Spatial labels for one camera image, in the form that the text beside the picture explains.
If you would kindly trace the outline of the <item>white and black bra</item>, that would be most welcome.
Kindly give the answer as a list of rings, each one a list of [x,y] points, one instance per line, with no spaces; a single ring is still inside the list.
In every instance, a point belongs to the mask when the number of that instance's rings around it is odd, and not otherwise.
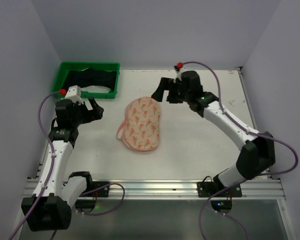
[[[109,93],[115,89],[116,79],[116,71],[95,70],[93,68],[70,70],[61,89],[68,90],[69,87],[77,85],[82,92]]]

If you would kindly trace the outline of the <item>floral fabric laundry bag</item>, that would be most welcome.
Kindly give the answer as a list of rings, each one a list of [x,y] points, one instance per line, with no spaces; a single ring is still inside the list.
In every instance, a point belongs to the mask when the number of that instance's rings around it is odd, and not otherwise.
[[[124,111],[124,119],[116,138],[130,150],[150,152],[160,142],[161,107],[158,101],[144,96],[129,103]]]

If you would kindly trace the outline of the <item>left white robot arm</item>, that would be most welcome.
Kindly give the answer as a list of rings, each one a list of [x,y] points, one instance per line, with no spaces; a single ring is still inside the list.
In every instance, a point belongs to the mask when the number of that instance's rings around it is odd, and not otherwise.
[[[31,231],[66,230],[72,219],[72,209],[79,196],[92,189],[92,176],[88,171],[70,174],[63,182],[68,160],[79,136],[78,127],[100,120],[104,109],[95,99],[84,102],[64,98],[56,102],[56,117],[48,134],[48,155],[39,182],[30,197],[25,197],[21,209]]]

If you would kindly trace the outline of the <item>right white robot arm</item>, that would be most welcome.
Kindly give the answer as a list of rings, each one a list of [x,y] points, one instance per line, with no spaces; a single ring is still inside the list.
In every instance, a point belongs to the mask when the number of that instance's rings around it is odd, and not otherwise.
[[[164,91],[168,91],[167,102],[187,103],[192,111],[218,127],[239,149],[235,164],[213,177],[215,192],[241,181],[252,180],[274,165],[276,159],[272,135],[250,128],[227,111],[219,97],[203,90],[196,71],[180,71],[176,78],[161,78],[151,97],[161,102]]]

